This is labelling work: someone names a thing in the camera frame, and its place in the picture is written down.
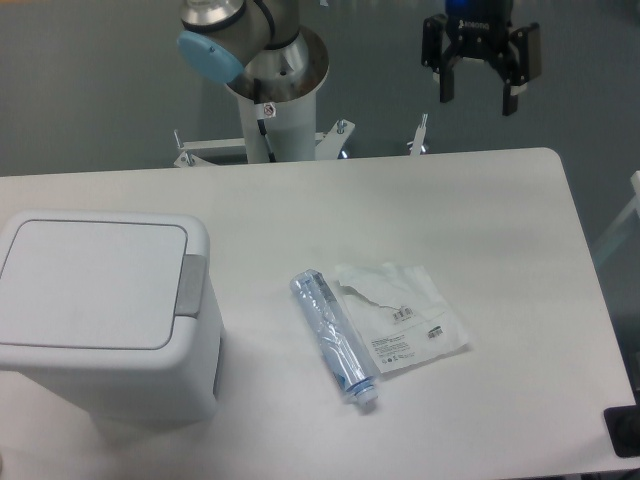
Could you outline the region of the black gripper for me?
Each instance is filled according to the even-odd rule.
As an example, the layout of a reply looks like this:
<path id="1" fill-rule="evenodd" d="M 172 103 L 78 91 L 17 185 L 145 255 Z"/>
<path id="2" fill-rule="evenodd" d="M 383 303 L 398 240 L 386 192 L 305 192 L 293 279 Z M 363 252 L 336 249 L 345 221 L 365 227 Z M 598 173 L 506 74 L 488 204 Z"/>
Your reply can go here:
<path id="1" fill-rule="evenodd" d="M 439 81 L 439 99 L 455 95 L 453 68 L 460 58 L 497 60 L 503 80 L 502 115 L 518 109 L 518 96 L 542 73 L 541 27 L 537 22 L 511 30 L 513 1 L 446 1 L 445 14 L 423 22 L 421 63 Z"/>

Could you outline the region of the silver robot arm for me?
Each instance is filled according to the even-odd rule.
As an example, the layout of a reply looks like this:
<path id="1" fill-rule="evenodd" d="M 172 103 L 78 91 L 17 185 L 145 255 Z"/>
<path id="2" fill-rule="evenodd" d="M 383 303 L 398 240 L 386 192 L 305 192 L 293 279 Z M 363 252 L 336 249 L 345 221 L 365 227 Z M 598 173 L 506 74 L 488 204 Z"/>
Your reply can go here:
<path id="1" fill-rule="evenodd" d="M 542 55 L 539 25 L 514 28 L 512 10 L 510 1 L 448 1 L 424 20 L 420 62 L 433 71 L 441 102 L 454 98 L 455 65 L 474 59 L 501 78 L 503 115 L 516 112 L 519 92 L 542 73 Z M 186 63 L 252 103 L 297 100 L 328 75 L 327 48 L 301 25 L 296 1 L 185 1 L 180 18 Z"/>

